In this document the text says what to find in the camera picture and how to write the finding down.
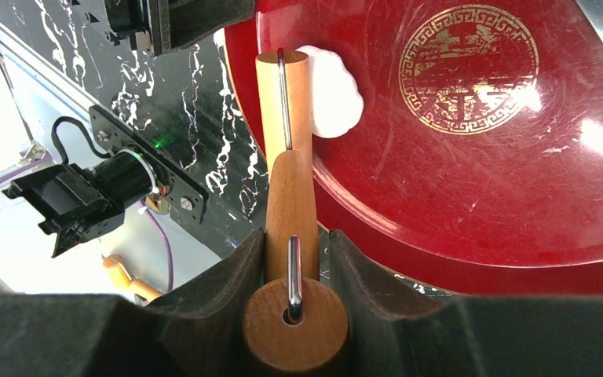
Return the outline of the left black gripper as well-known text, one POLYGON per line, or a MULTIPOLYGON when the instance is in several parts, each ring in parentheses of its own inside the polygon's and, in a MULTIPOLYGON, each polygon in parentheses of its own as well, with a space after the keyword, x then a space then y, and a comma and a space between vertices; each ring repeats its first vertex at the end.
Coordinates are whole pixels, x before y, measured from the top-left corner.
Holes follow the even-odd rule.
POLYGON ((254 16, 254 0, 105 1, 106 39, 160 56, 254 16))

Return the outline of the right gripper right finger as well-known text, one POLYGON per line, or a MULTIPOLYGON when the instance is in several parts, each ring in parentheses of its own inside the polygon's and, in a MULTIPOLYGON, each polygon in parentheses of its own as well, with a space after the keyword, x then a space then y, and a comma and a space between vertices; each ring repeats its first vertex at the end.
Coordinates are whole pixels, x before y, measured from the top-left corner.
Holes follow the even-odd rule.
POLYGON ((451 376, 451 307, 413 290, 340 230, 329 235, 331 286, 349 315, 356 376, 451 376))

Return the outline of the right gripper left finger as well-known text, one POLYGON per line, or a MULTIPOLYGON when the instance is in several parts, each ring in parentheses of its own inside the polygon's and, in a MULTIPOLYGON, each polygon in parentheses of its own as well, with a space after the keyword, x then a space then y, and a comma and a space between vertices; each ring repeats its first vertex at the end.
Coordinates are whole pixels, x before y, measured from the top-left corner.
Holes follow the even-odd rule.
POLYGON ((241 318, 262 286, 264 248, 255 229, 226 259, 146 307, 156 315, 150 376, 243 373, 241 318))

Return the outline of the wooden double-ended pastry roller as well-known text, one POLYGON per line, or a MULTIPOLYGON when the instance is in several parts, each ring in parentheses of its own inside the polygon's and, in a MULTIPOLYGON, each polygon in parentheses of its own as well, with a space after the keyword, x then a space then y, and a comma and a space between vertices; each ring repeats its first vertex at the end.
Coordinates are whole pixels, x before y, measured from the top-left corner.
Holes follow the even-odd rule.
POLYGON ((320 282, 310 59, 277 49, 257 56, 255 66, 269 194, 264 283, 242 319, 250 366, 256 376, 345 376, 347 312, 320 282))

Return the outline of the white dough lump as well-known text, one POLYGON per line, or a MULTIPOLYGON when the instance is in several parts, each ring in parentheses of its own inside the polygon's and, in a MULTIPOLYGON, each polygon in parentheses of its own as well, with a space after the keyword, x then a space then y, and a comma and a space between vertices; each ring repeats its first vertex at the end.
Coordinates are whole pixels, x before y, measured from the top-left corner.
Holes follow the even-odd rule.
POLYGON ((325 139, 347 134, 364 111, 356 79, 334 51, 311 45, 297 51, 309 57, 312 133, 325 139))

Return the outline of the red round lacquer plate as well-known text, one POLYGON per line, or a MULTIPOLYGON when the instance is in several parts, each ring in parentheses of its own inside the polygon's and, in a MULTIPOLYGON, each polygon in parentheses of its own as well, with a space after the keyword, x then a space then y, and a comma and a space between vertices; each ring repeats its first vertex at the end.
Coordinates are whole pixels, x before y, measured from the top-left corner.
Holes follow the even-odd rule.
POLYGON ((315 137, 320 223, 422 284, 603 295, 603 1, 258 1, 225 30, 263 145, 255 58, 341 57, 364 101, 315 137))

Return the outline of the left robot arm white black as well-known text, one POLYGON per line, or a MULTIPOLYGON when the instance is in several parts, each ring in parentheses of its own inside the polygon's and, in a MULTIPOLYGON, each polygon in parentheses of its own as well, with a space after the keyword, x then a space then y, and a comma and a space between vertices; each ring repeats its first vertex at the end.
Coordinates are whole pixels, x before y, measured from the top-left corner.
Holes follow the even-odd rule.
POLYGON ((263 225, 268 179, 232 88, 220 31, 252 1, 0 1, 0 21, 95 103, 101 162, 17 179, 53 253, 103 236, 146 195, 214 253, 263 225))

